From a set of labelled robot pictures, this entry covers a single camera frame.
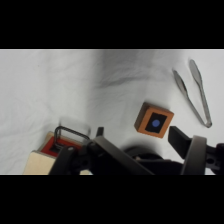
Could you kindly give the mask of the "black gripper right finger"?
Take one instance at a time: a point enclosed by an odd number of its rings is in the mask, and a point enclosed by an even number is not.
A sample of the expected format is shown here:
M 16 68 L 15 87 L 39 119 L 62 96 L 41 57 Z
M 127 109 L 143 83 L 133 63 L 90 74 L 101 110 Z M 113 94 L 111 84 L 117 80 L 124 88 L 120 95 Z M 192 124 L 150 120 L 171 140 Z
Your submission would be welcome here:
M 186 157 L 191 139 L 176 126 L 169 127 L 168 142 L 182 159 Z

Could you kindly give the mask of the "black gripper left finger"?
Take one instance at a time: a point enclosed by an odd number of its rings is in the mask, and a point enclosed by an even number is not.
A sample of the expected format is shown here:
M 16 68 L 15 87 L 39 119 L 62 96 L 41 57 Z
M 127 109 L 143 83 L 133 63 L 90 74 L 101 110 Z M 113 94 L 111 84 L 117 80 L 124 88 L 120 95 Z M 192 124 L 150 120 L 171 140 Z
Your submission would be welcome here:
M 152 172 L 104 137 L 104 128 L 87 144 L 93 175 L 152 175 Z

